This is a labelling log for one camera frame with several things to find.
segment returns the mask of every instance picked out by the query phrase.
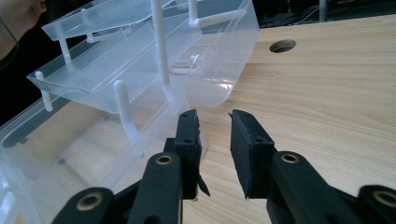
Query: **transparent plastic container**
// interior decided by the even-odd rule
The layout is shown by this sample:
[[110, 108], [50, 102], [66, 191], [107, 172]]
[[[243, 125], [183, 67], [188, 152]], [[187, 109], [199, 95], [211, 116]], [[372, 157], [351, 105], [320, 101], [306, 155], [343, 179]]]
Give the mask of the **transparent plastic container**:
[[[178, 115], [190, 109], [185, 99], [169, 101], [161, 86], [151, 86], [131, 104], [139, 132], [130, 141], [117, 115], [62, 97], [52, 105], [49, 113], [39, 101], [0, 130], [2, 223], [51, 223], [83, 189], [117, 193], [132, 185], [166, 138], [176, 136]], [[201, 142], [204, 155], [202, 134]]]
[[[199, 18], [236, 12], [228, 21], [202, 28], [189, 26], [188, 12], [187, 4], [163, 10], [170, 79], [182, 83], [191, 105], [220, 105], [230, 96], [260, 33], [253, 5], [250, 0], [199, 1]], [[126, 81], [134, 99], [160, 76], [152, 32], [148, 20], [110, 35], [98, 33], [103, 41], [83, 41], [70, 50], [70, 64], [61, 55], [37, 69], [44, 80], [35, 73], [28, 78], [42, 91], [117, 113], [115, 80]]]
[[[188, 15], [165, 19], [166, 41], [169, 46], [168, 62], [175, 61], [200, 36], [199, 29], [191, 29]], [[66, 64], [63, 55], [37, 69], [44, 80], [28, 78], [42, 91], [62, 96], [109, 113], [119, 109], [114, 82], [127, 84], [132, 101], [151, 82], [160, 77], [152, 22], [142, 22], [123, 27], [110, 34], [100, 34], [104, 39], [88, 43], [82, 41], [70, 49], [72, 62]]]
[[[96, 5], [49, 24], [62, 27], [52, 27], [58, 29], [54, 39], [84, 34], [87, 40], [28, 76], [44, 100], [0, 129], [5, 223], [50, 223], [82, 189], [98, 186], [117, 193], [130, 186], [141, 178], [147, 159], [175, 136], [180, 113], [190, 105], [219, 105], [230, 96], [260, 32], [251, 0], [198, 1], [197, 18], [183, 0], [162, 1], [170, 83], [160, 75], [158, 36], [149, 14], [127, 22], [117, 21], [124, 15], [116, 12], [100, 20], [93, 16], [102, 4], [132, 2], [149, 3], [93, 1]], [[91, 30], [89, 23], [78, 26], [84, 15], [95, 21]], [[126, 108], [115, 87], [120, 81], [127, 90]], [[125, 111], [134, 133], [123, 122]], [[204, 155], [202, 133], [201, 142]]]

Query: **wooden table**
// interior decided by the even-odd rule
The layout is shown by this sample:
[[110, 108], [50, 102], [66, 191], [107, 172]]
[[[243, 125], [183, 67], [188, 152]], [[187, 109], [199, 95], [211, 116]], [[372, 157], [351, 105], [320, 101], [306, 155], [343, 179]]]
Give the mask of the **wooden table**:
[[[331, 185], [396, 189], [396, 15], [261, 30], [231, 97], [196, 107], [211, 197], [185, 202], [185, 223], [269, 223], [265, 200], [245, 200], [230, 153], [233, 109], [253, 114], [278, 150], [305, 156]], [[276, 41], [294, 49], [273, 53]]]

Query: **screw hole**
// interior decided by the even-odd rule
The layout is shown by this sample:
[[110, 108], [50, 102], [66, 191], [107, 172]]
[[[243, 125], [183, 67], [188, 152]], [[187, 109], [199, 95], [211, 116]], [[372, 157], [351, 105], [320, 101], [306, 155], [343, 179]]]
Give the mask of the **screw hole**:
[[150, 216], [145, 220], [145, 224], [160, 224], [160, 223], [161, 223], [161, 219], [156, 216]]
[[373, 192], [373, 196], [377, 201], [384, 205], [396, 207], [396, 195], [392, 192], [376, 190]]
[[298, 163], [300, 159], [297, 156], [294, 156], [292, 154], [283, 154], [281, 157], [282, 161], [288, 162], [288, 163]]
[[166, 165], [173, 161], [172, 157], [170, 156], [161, 156], [155, 160], [160, 165]]

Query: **wood grain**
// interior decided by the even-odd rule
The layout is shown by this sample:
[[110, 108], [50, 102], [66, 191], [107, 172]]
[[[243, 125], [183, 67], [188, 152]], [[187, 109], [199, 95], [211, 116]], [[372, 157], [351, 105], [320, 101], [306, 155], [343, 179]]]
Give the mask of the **wood grain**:
[[[270, 223], [265, 200], [245, 200], [230, 154], [233, 109], [252, 113], [278, 150], [305, 156], [332, 186], [396, 189], [396, 16], [261, 30], [231, 97], [196, 106], [212, 192], [185, 202], [185, 223]], [[273, 53], [276, 41], [296, 47]]]

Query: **plastic container wall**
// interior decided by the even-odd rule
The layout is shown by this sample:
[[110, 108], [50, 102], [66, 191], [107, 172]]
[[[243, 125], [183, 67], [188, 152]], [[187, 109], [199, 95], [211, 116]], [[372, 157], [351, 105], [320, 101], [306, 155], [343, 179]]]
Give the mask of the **plastic container wall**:
[[[173, 2], [159, 1], [163, 7]], [[136, 24], [146, 20], [150, 15], [150, 1], [96, 0], [42, 28], [52, 40], [59, 40]]]
[[[200, 36], [199, 29], [191, 29], [188, 15], [166, 18], [165, 33], [168, 62], [172, 63]], [[114, 82], [127, 84], [132, 101], [153, 80], [160, 78], [156, 60], [154, 33], [151, 22], [120, 28], [105, 40], [90, 44], [82, 41], [70, 50], [72, 62], [63, 56], [37, 69], [44, 80], [28, 78], [42, 91], [89, 105], [109, 113], [118, 113]]]
[[227, 0], [227, 4], [206, 0], [198, 2], [198, 9], [199, 17], [243, 11], [241, 17], [203, 28], [201, 38], [180, 60], [170, 64], [170, 70], [175, 71], [171, 78], [183, 83], [190, 105], [211, 107], [230, 96], [257, 43], [260, 28], [250, 0]]

